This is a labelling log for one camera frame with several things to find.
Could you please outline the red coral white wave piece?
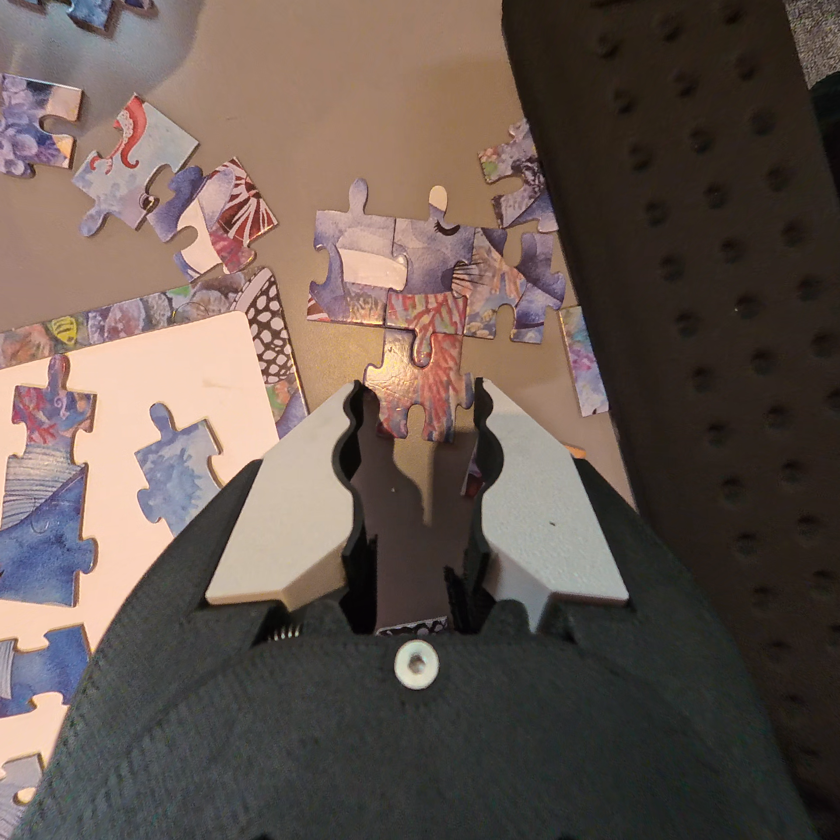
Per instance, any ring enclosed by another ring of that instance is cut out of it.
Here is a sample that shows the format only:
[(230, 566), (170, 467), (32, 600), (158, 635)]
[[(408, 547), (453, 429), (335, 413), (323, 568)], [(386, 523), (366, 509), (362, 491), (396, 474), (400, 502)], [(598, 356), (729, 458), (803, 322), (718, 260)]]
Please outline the red coral white wave piece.
[[(563, 443), (563, 446), (570, 451), (574, 458), (584, 459), (586, 457), (586, 451), (584, 448), (566, 443)], [(477, 464), (477, 456), (478, 443), (476, 442), (472, 450), (467, 472), (465, 474), (465, 479), (460, 490), (460, 495), (468, 499), (475, 498), (475, 496), (477, 495), (479, 490), (484, 486), (485, 483), (480, 472), (480, 468)]]

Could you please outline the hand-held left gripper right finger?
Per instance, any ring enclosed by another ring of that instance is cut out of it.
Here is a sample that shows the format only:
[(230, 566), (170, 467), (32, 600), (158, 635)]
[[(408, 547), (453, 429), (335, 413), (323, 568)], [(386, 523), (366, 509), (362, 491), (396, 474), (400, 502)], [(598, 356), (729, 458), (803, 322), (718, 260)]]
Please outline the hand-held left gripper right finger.
[(475, 388), (477, 464), (464, 569), (444, 577), (456, 632), (477, 633), (493, 602), (524, 605), (536, 632), (558, 599), (624, 605), (628, 592), (577, 459), (487, 378)]

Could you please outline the dark perforated panel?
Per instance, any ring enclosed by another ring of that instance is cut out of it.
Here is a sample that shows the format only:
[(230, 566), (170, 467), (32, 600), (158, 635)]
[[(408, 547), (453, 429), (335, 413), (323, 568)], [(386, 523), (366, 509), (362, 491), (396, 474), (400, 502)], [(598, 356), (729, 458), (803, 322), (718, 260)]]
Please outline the dark perforated panel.
[(640, 511), (838, 838), (838, 204), (783, 2), (503, 2)]

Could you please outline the joined coral reef puzzle pieces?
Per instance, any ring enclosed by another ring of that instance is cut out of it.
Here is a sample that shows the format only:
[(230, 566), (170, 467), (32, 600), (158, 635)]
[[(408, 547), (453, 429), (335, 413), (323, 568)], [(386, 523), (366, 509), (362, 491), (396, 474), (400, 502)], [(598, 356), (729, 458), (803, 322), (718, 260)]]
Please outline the joined coral reef puzzle pieces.
[(349, 208), (316, 213), (313, 246), (329, 256), (326, 279), (312, 282), (308, 319), (383, 328), (382, 358), (363, 384), (379, 403), (379, 431), (405, 438), (413, 407), (423, 410), (426, 440), (451, 442), (457, 410), (474, 402), (462, 372), (467, 338), (496, 337), (497, 313), (514, 313), (511, 340), (541, 343), (548, 310), (564, 302), (565, 279), (552, 271), (549, 234), (521, 237), (510, 266), (501, 228), (448, 224), (442, 186), (429, 193), (427, 219), (366, 212), (364, 179), (349, 189)]

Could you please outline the purple red fan puzzle piece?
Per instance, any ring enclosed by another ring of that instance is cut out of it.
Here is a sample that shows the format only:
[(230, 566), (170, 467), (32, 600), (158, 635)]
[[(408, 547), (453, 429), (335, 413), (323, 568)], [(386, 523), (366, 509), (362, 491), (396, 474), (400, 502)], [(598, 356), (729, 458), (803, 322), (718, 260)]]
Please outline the purple red fan puzzle piece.
[(196, 241), (174, 255), (185, 278), (192, 281), (221, 264), (231, 274), (247, 267), (256, 252), (252, 239), (277, 225), (277, 218), (238, 159), (209, 175), (192, 165), (169, 182), (173, 196), (148, 216), (163, 242), (183, 228), (193, 227)]

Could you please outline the dark blue puzzle piece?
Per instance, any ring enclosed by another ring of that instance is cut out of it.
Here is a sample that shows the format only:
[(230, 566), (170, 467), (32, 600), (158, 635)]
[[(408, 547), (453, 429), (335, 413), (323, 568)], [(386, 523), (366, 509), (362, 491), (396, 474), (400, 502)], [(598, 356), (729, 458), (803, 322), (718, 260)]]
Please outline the dark blue puzzle piece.
[(116, 4), (143, 14), (154, 8), (154, 1), (69, 1), (67, 14), (79, 28), (107, 34)]

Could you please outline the lavender zebra-tab puzzle piece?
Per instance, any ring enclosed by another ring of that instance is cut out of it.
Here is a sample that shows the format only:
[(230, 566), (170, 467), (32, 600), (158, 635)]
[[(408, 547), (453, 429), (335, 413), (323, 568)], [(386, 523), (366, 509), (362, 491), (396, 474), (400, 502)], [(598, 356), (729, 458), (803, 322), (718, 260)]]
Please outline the lavender zebra-tab puzzle piece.
[(577, 402), (583, 417), (608, 411), (608, 399), (581, 306), (560, 310)]

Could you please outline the light blue seahorse puzzle piece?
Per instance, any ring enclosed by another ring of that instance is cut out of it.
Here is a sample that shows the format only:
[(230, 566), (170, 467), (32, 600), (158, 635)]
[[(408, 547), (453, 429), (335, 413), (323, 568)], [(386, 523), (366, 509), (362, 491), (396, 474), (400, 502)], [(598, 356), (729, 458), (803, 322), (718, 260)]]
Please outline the light blue seahorse puzzle piece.
[(179, 172), (199, 142), (137, 95), (119, 112), (114, 127), (121, 130), (118, 146), (109, 154), (91, 153), (72, 183), (94, 200), (79, 230), (94, 235), (106, 216), (120, 218), (137, 229), (156, 203), (148, 184), (163, 166)]

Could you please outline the blue striped coral puzzle piece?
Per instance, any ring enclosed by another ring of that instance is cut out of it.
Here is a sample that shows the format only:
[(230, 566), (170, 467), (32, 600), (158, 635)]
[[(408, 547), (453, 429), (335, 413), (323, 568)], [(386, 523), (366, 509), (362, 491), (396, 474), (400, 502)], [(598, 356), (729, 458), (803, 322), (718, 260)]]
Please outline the blue striped coral puzzle piece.
[(46, 387), (16, 386), (12, 421), (26, 426), (26, 457), (46, 456), (50, 463), (76, 465), (76, 435), (92, 430), (97, 395), (67, 388), (69, 372), (68, 356), (59, 354), (49, 361)]

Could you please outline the light blue splash puzzle piece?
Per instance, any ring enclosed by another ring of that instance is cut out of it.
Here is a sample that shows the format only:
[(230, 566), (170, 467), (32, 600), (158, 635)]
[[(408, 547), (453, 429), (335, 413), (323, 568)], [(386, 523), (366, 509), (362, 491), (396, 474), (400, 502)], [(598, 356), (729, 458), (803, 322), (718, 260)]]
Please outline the light blue splash puzzle piece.
[(161, 402), (150, 407), (150, 418), (161, 438), (134, 454), (148, 483), (137, 499), (144, 516), (164, 520), (175, 537), (218, 493), (221, 485), (210, 459), (219, 449), (204, 419), (177, 429)]

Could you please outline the blue white-striped puzzle piece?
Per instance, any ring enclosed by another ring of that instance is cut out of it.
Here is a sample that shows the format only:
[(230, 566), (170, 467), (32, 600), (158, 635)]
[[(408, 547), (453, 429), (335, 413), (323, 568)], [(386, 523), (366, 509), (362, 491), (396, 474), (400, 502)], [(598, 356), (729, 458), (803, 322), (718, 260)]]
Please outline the blue white-striped puzzle piece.
[(47, 647), (27, 653), (17, 650), (16, 639), (1, 642), (1, 718), (27, 713), (38, 694), (72, 698), (89, 659), (83, 626), (57, 629), (45, 638)]

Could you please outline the ocean jigsaw puzzle frame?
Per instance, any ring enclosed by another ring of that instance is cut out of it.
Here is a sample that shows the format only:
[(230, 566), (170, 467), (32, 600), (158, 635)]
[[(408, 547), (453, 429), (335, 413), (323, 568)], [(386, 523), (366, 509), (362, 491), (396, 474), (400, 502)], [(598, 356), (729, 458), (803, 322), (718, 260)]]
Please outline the ocean jigsaw puzzle frame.
[[(189, 286), (2, 333), (2, 509), (7, 461), (24, 456), (27, 429), (12, 421), (18, 385), (47, 386), (52, 357), (70, 360), (67, 388), (95, 393), (92, 430), (78, 432), (76, 465), (87, 465), (80, 537), (96, 544), (92, 570), (77, 576), (75, 605), (2, 598), (2, 641), (27, 653), (46, 634), (83, 626), (89, 656), (143, 574), (173, 540), (149, 521), (137, 493), (148, 487), (135, 452), (160, 440), (151, 420), (165, 404), (177, 429), (206, 420), (219, 449), (210, 464), (220, 483), (277, 441), (287, 403), (306, 412), (277, 283), (269, 269)], [(43, 771), (71, 702), (36, 695), (27, 713), (2, 718), (2, 765), (38, 754)]]

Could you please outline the joined blue whale puzzle pieces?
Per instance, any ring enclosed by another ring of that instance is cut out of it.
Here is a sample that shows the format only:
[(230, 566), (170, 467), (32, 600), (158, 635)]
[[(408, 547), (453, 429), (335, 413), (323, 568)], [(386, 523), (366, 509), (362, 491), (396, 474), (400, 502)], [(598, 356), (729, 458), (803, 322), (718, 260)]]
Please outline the joined blue whale puzzle pieces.
[(43, 773), (38, 754), (9, 760), (2, 765), (1, 838), (9, 839), (19, 824)]

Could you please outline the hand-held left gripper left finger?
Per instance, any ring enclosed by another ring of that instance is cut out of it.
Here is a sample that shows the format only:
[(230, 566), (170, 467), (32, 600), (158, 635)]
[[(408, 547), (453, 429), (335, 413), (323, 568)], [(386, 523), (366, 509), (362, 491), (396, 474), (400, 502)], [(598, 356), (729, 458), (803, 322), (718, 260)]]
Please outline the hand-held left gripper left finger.
[(281, 601), (289, 612), (347, 588), (357, 634), (376, 618), (376, 539), (351, 480), (361, 465), (359, 381), (343, 385), (268, 451), (206, 591), (212, 604)]

